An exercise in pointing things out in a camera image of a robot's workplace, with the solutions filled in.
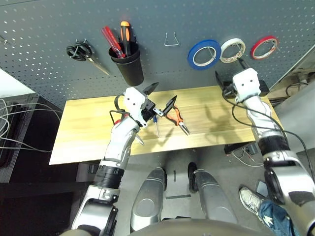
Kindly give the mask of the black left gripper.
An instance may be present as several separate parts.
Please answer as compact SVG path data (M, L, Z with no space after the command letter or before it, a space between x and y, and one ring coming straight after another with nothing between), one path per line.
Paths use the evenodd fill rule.
M143 89L143 93L145 95L150 95L156 87L159 85L159 82L155 82L146 88ZM165 106L165 109L162 111L156 107L156 104L151 101L148 97L145 98L145 105L141 111L142 118L145 122L151 120L153 116L158 115L160 117L166 116L169 111L174 107L177 96L175 95L172 99L170 99Z

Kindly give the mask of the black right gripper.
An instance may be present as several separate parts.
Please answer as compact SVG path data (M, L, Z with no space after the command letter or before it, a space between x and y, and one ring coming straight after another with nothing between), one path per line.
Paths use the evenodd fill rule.
M243 69L248 69L249 65L242 59L238 58L238 62L240 63L241 67ZM215 77L218 85L220 86L223 95L226 98L235 98L236 97L236 90L234 89L232 82L223 82L223 80L220 78L217 71L215 71Z

